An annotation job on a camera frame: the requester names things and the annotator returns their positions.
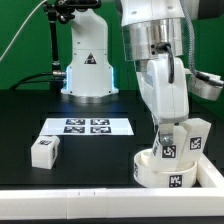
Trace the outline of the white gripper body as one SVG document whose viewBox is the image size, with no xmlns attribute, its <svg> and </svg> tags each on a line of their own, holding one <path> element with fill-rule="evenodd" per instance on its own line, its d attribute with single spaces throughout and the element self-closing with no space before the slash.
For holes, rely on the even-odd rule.
<svg viewBox="0 0 224 224">
<path fill-rule="evenodd" d="M 174 82 L 170 83 L 168 57 L 149 60 L 145 72 L 137 72 L 140 93 L 159 124 L 178 123 L 188 118 L 189 106 L 182 61 L 174 59 Z"/>
</svg>

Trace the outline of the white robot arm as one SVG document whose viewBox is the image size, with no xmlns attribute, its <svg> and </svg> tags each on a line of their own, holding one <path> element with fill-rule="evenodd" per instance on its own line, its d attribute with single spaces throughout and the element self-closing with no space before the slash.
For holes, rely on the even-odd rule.
<svg viewBox="0 0 224 224">
<path fill-rule="evenodd" d="M 143 101 L 158 126 L 159 140 L 173 143 L 174 125 L 188 118 L 181 21 L 191 21 L 185 0 L 120 0 L 128 32 L 127 58 L 135 63 Z M 91 6 L 77 6 L 72 20 L 73 58 L 64 94 L 80 99 L 116 93 L 107 59 L 107 25 Z"/>
</svg>

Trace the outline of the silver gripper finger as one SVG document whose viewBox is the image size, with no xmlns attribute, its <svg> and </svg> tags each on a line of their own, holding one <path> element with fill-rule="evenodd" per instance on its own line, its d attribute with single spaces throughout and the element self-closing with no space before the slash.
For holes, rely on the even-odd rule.
<svg viewBox="0 0 224 224">
<path fill-rule="evenodd" d="M 163 146 L 170 146 L 173 144 L 174 124 L 160 124 L 159 125 L 159 141 Z"/>
</svg>

